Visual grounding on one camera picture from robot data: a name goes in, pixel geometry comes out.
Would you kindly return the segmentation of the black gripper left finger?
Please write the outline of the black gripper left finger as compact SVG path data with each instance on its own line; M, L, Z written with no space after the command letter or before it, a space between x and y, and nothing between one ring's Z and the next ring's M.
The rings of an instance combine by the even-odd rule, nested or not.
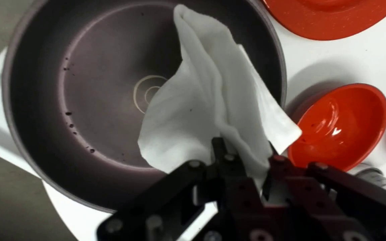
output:
M238 154L231 154L223 138L214 138L212 147L218 173L223 181L226 200L239 201L243 194L243 182L246 181L246 170Z

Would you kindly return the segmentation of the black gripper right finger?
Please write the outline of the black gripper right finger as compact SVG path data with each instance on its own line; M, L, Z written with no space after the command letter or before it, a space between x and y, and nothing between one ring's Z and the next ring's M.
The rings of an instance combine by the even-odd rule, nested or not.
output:
M285 168L287 158L278 154L275 147L271 147L273 155L269 158L270 170L262 186L266 201L285 201L289 197L287 185L285 184Z

